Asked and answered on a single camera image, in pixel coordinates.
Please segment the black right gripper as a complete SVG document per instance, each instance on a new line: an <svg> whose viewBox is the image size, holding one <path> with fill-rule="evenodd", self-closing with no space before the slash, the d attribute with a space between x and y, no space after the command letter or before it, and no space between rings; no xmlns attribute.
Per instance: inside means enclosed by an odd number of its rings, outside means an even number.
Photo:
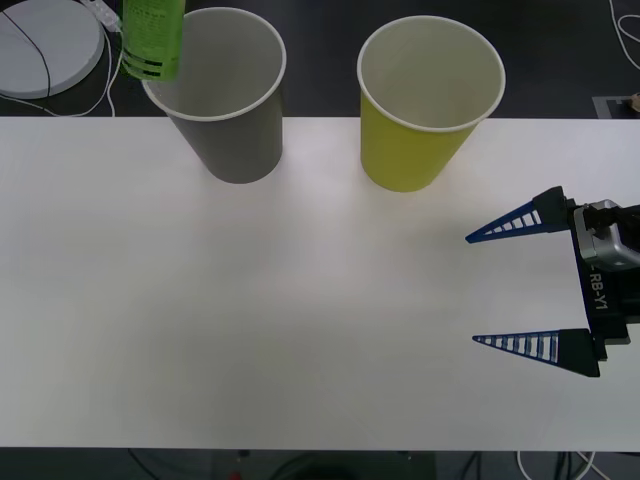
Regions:
<svg viewBox="0 0 640 480"><path fill-rule="evenodd" d="M552 187L467 235L465 240L475 244L568 230L568 204L563 188ZM628 326L639 324L639 269L610 272L594 267L582 258L577 234L572 232L571 237L590 331L561 329L474 335L472 340L521 358L598 378L599 361L608 359L606 348L628 345L631 342Z"/></svg>

